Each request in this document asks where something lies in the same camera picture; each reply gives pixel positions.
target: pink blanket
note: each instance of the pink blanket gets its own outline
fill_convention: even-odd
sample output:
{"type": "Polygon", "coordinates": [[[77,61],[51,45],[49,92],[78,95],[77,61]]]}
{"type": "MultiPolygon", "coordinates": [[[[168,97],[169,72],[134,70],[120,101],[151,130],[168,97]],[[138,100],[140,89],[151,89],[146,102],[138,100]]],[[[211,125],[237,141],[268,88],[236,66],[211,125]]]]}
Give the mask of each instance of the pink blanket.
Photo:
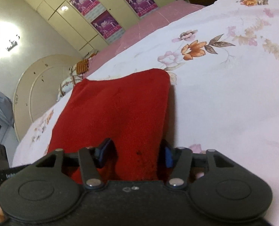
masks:
{"type": "Polygon", "coordinates": [[[83,75],[83,78],[91,75],[104,63],[125,51],[127,48],[133,46],[157,29],[163,28],[190,13],[202,9],[203,7],[204,6],[178,0],[154,11],[152,14],[146,16],[136,25],[128,29],[119,40],[99,52],[93,60],[89,62],[89,71],[83,75]]]}

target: floral bedsheet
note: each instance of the floral bedsheet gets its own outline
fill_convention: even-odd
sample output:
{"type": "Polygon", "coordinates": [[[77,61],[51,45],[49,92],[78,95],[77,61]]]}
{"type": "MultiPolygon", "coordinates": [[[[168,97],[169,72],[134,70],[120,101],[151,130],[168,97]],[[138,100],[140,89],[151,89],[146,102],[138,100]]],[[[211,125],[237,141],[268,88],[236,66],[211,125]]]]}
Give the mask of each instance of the floral bedsheet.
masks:
{"type": "MultiPolygon", "coordinates": [[[[145,37],[88,79],[151,68],[167,71],[172,83],[167,140],[217,149],[264,179],[274,195],[265,218],[279,226],[279,0],[218,0],[145,37]]],[[[33,129],[45,121],[31,126],[13,165],[44,155],[69,96],[52,108],[39,140],[33,129]]]]}

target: white wall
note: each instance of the white wall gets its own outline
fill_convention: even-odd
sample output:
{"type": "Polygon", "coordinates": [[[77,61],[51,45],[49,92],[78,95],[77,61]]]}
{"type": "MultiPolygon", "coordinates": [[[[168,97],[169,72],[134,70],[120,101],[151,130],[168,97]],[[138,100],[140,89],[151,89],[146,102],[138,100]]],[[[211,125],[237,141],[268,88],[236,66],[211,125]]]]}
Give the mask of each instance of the white wall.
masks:
{"type": "Polygon", "coordinates": [[[51,54],[80,54],[23,0],[0,0],[0,22],[19,30],[18,46],[0,57],[0,91],[13,99],[22,73],[39,58],[51,54]]]}

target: screw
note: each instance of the screw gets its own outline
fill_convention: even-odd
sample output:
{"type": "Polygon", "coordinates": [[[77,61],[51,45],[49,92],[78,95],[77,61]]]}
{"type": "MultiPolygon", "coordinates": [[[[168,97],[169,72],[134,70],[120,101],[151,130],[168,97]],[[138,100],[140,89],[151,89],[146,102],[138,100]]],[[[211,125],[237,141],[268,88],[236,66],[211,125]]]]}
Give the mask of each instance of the screw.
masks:
{"type": "Polygon", "coordinates": [[[96,187],[102,184],[102,181],[96,178],[91,178],[86,181],[86,184],[90,187],[96,187]]]}
{"type": "Polygon", "coordinates": [[[169,181],[169,184],[172,185],[172,186],[181,186],[184,184],[184,181],[181,179],[181,178],[172,178],[170,179],[169,181]]]}

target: curtain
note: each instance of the curtain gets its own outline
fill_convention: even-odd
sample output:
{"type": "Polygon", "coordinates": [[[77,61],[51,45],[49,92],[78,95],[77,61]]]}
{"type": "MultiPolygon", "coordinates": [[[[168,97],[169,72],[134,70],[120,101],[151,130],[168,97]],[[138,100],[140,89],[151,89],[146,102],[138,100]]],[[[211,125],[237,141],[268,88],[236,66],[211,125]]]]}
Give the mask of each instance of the curtain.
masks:
{"type": "Polygon", "coordinates": [[[10,125],[13,126],[14,117],[13,117],[12,101],[2,92],[0,92],[0,109],[4,113],[10,125]]]}

